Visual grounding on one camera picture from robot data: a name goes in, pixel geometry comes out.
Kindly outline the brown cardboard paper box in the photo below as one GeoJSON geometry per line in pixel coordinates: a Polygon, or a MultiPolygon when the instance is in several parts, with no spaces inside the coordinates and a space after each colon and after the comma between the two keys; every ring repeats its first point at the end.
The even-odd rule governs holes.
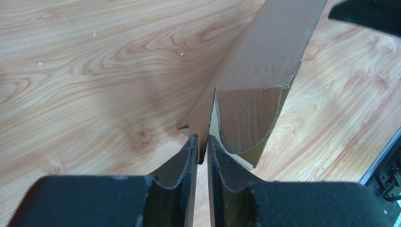
{"type": "Polygon", "coordinates": [[[267,0],[234,40],[179,129],[198,136],[203,163],[214,135],[249,167],[258,165],[326,5],[267,0]]]}

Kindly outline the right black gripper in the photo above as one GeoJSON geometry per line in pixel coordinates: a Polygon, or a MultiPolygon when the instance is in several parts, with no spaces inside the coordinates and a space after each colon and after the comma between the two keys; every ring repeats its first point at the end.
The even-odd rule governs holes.
{"type": "Polygon", "coordinates": [[[400,0],[344,0],[331,8],[328,18],[401,36],[400,0]]]}

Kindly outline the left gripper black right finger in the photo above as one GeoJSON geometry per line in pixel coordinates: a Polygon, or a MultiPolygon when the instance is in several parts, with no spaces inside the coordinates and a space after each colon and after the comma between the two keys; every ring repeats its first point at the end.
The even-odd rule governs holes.
{"type": "Polygon", "coordinates": [[[388,227],[373,194],[354,182],[267,182],[208,138],[213,227],[388,227]]]}

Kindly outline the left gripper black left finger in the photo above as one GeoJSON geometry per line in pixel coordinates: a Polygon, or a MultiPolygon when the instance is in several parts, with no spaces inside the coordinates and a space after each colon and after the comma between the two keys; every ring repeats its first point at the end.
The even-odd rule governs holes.
{"type": "Polygon", "coordinates": [[[191,227],[198,136],[148,175],[48,175],[27,191],[10,227],[191,227]]]}

